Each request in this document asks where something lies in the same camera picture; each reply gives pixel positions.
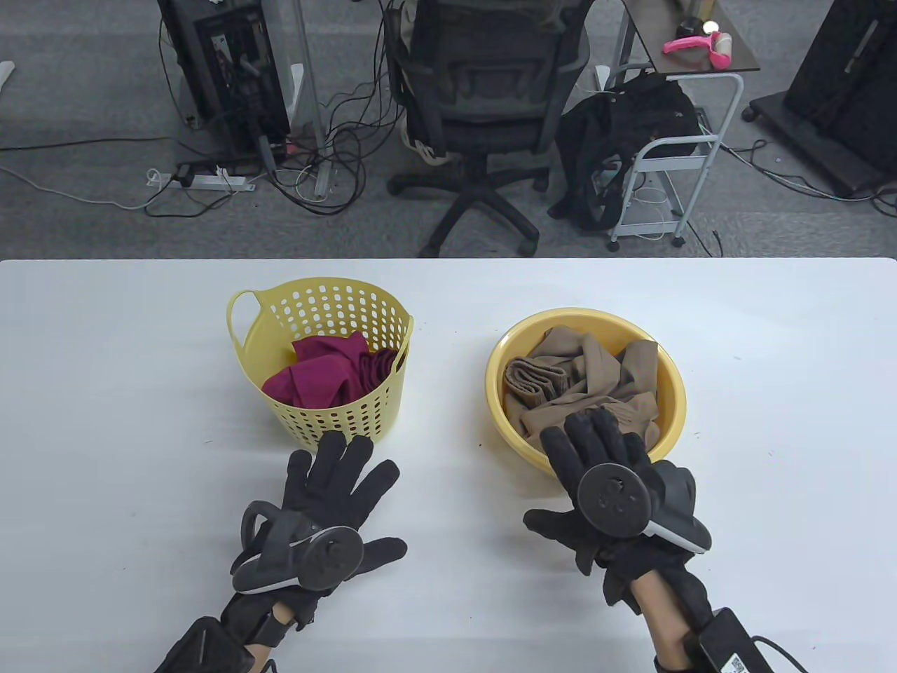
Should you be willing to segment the person's right hand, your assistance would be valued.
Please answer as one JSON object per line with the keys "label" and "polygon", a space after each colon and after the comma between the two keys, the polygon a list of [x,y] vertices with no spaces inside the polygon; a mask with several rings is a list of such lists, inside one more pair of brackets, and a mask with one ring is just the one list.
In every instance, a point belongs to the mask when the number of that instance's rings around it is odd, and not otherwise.
{"label": "person's right hand", "polygon": [[601,567],[609,605],[624,602],[641,614],[634,583],[658,573],[692,627],[711,622],[707,590],[686,568],[712,544],[693,516],[691,472],[669,461],[651,462],[644,440],[623,433],[605,408],[571,414],[560,428],[542,430],[540,440],[573,507],[529,510],[524,526],[572,550],[581,574]]}

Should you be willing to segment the person's left hand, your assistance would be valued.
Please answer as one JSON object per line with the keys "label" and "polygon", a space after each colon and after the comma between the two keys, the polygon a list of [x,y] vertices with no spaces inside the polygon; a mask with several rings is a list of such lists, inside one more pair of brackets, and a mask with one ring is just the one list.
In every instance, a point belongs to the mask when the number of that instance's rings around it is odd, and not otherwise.
{"label": "person's left hand", "polygon": [[231,567],[235,594],[221,615],[241,644],[275,648],[341,584],[406,555],[401,538],[362,541],[362,525],[400,475],[390,459],[364,473],[372,454],[368,437],[328,430],[315,453],[289,456],[281,504],[247,506]]}

